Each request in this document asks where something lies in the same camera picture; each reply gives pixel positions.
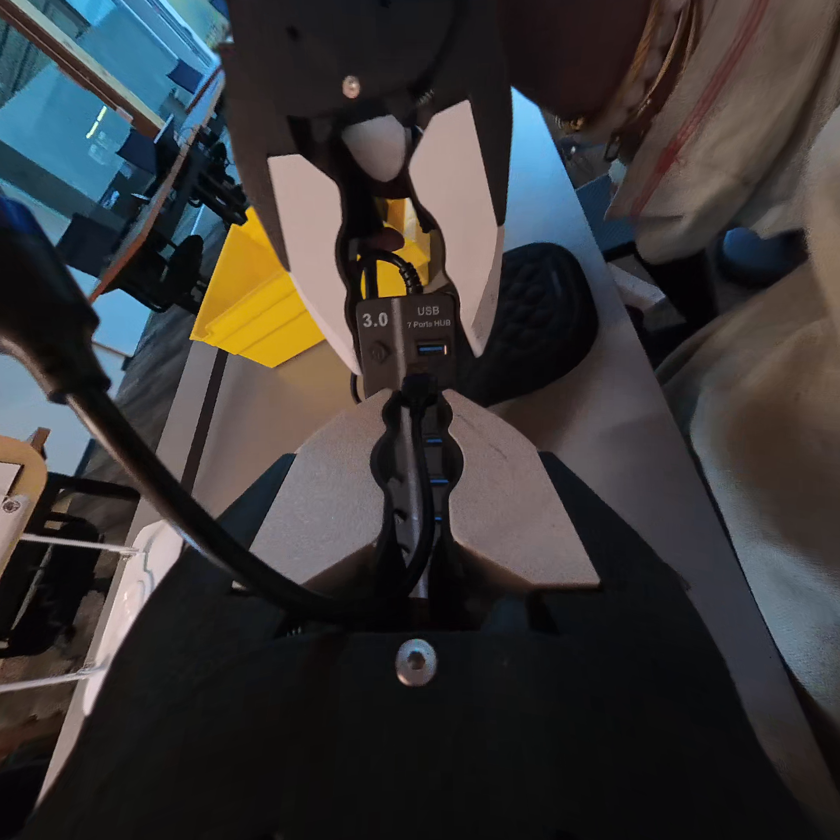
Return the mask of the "person's right forearm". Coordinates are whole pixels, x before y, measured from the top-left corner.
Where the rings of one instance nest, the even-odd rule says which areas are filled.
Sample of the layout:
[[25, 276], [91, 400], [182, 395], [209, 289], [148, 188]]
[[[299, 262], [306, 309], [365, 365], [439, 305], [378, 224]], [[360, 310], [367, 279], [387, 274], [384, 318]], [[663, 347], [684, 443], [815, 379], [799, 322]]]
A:
[[638, 111], [676, 26], [661, 1], [500, 1], [497, 14], [512, 86], [594, 144]]

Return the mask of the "thin white rod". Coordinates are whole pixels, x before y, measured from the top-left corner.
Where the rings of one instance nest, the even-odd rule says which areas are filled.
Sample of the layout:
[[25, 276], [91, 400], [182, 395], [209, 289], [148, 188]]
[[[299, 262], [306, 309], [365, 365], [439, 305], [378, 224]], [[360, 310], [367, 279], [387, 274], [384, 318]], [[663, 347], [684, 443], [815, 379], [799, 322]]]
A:
[[65, 539], [56, 536], [55, 534], [38, 535], [29, 532], [24, 532], [17, 539], [19, 543], [36, 543], [44, 544], [50, 547], [65, 547], [75, 550], [92, 550], [96, 552], [116, 553], [119, 555], [146, 555], [145, 549], [138, 549], [131, 546], [118, 545], [106, 542], [84, 541], [77, 539]]
[[1, 684], [1, 695], [8, 695], [27, 690], [37, 690], [40, 688], [47, 688], [52, 686], [60, 686], [66, 684], [75, 684], [80, 681], [90, 679], [107, 672], [109, 669], [109, 661], [103, 664], [93, 665], [78, 670], [68, 672], [62, 675], [53, 675], [49, 677], [42, 677], [37, 679], [24, 679], [11, 682], [4, 682]]

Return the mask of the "black office chair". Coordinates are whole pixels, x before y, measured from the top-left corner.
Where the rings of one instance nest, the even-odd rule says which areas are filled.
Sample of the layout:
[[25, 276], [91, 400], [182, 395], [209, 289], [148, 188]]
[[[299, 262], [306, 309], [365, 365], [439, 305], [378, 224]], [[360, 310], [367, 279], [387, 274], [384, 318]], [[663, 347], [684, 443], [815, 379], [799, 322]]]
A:
[[174, 247], [170, 257], [143, 248], [123, 272], [120, 288], [153, 313], [180, 308], [196, 316], [208, 281], [202, 275], [204, 240], [194, 234]]

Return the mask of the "black metal stand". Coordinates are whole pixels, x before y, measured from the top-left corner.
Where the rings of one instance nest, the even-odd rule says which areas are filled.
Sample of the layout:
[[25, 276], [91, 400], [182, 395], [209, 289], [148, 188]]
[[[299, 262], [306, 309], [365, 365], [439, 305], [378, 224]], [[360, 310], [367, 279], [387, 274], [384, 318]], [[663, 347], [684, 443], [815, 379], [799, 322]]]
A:
[[104, 542], [88, 520], [55, 511], [63, 494], [137, 502], [129, 486], [48, 473], [26, 533], [92, 543], [89, 547], [19, 541], [2, 572], [1, 657], [43, 654], [61, 639], [74, 636], [82, 599], [93, 589], [95, 568]]

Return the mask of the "person's beige clothing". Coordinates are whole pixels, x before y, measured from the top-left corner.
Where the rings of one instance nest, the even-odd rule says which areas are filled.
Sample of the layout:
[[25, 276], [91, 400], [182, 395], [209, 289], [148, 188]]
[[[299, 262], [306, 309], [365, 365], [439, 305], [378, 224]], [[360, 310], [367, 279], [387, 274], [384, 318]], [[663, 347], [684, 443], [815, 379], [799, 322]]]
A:
[[838, 727], [839, 6], [700, 9], [678, 81], [630, 153], [610, 215], [652, 265], [729, 228], [805, 236], [805, 263], [659, 368], [763, 618]]

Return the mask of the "white flat device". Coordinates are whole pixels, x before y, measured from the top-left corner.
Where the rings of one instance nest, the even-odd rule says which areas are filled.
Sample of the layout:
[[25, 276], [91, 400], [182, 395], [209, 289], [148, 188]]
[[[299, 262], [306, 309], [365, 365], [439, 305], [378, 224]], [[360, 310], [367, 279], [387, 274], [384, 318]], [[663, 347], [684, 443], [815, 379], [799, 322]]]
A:
[[103, 681], [125, 638], [150, 600], [181, 556], [185, 543], [173, 527], [157, 521], [144, 527], [132, 543], [133, 552], [114, 580], [94, 633], [87, 669], [91, 675], [81, 688], [82, 714], [94, 708]]

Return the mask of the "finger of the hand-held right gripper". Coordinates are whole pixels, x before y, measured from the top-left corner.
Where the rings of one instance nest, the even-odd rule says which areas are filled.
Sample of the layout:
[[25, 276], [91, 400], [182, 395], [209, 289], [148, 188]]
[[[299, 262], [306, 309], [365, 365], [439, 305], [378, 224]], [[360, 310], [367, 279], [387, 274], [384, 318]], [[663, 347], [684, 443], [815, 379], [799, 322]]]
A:
[[337, 245], [343, 208], [337, 183], [300, 154], [267, 160], [287, 272], [322, 336], [356, 375], [361, 365], [345, 306]]
[[410, 160], [410, 180], [420, 207], [437, 225], [461, 328], [479, 358], [497, 313], [505, 227], [497, 221], [468, 101], [430, 119]]

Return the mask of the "yellow plastic bin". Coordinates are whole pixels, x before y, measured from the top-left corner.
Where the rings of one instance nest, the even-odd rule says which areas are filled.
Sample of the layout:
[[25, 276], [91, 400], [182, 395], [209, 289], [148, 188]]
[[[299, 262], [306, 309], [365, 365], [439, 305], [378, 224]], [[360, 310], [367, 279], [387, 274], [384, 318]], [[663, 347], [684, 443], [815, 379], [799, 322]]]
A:
[[[386, 199], [385, 204], [385, 230], [406, 235], [395, 256], [414, 266], [425, 291], [430, 281], [429, 234], [421, 230], [408, 199]], [[321, 240], [324, 247], [316, 247], [314, 265], [328, 269], [322, 291], [327, 303], [338, 305], [342, 321], [347, 290], [335, 271], [339, 226], [328, 221], [325, 237], [316, 233], [315, 245]], [[298, 291], [295, 280], [299, 279], [297, 272], [290, 274], [283, 267], [256, 210], [249, 208], [245, 225], [228, 230], [192, 328], [192, 340], [268, 368], [327, 340], [321, 330], [322, 319], [310, 312], [312, 294], [302, 297]], [[376, 287], [380, 298], [406, 294], [400, 270], [388, 261], [376, 265]]]

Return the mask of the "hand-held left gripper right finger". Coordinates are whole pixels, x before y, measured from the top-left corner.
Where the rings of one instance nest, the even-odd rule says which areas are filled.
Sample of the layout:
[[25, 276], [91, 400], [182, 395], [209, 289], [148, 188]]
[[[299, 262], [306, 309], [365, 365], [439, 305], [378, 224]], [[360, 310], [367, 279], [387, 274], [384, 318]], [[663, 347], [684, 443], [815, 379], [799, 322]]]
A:
[[497, 586], [598, 586], [599, 574], [535, 446], [498, 415], [444, 391], [463, 468], [449, 528], [468, 562]]

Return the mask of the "pale wooden stand piece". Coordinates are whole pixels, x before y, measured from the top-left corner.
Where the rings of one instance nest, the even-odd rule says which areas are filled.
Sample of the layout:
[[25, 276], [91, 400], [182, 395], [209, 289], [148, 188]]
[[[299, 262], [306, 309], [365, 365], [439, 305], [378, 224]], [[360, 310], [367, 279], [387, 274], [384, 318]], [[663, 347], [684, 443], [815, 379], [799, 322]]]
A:
[[49, 435], [38, 427], [26, 440], [1, 436], [1, 574], [45, 491]]

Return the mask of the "wooden-edged desk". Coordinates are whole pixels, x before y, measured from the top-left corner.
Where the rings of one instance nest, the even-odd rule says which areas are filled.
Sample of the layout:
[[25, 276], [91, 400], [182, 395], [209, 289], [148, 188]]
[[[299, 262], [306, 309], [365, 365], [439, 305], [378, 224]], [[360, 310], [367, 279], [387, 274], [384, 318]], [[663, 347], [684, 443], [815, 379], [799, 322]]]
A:
[[166, 172], [149, 202], [145, 204], [127, 234], [123, 237], [120, 247], [105, 270], [101, 273], [98, 284], [89, 293], [87, 300], [93, 303], [103, 294], [110, 291], [119, 276], [132, 263], [142, 247], [152, 237], [158, 223], [163, 220], [163, 213], [168, 202], [175, 204], [174, 194], [185, 194], [185, 204], [188, 201], [191, 187], [186, 186], [187, 175], [190, 171], [190, 160], [199, 141], [207, 132], [207, 125], [214, 116], [217, 103], [224, 91], [224, 71], [218, 64], [206, 78], [195, 97], [186, 110], [184, 123], [179, 133], [175, 135], [177, 154], [172, 167]]

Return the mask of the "black usb hub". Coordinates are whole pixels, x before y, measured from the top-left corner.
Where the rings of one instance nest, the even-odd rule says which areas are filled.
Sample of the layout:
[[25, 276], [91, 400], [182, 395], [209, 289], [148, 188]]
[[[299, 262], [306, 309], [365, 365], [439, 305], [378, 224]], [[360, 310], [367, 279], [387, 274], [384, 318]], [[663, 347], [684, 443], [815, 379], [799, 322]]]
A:
[[371, 451], [371, 473], [383, 491], [383, 525], [376, 543], [374, 574], [377, 591], [388, 592], [410, 564], [422, 535], [424, 485], [417, 474], [412, 421], [396, 397], [408, 375], [427, 375], [436, 387], [435, 401], [421, 423], [427, 483], [434, 513], [434, 536], [427, 566], [411, 593], [421, 614], [430, 612], [433, 584], [441, 585], [456, 562], [449, 529], [449, 498], [464, 470], [464, 458], [449, 427], [453, 412], [443, 390], [455, 384], [455, 304], [444, 293], [377, 298], [356, 310], [368, 401], [383, 396], [379, 419], [384, 432]]

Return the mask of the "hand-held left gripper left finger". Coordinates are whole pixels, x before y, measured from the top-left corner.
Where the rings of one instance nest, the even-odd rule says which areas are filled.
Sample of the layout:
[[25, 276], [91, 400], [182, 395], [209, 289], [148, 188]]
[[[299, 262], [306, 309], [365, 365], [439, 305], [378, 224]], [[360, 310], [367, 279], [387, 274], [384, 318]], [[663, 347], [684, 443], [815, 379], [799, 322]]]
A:
[[391, 396], [346, 409], [298, 448], [250, 548], [294, 583], [351, 585], [369, 575], [385, 504], [371, 453]]

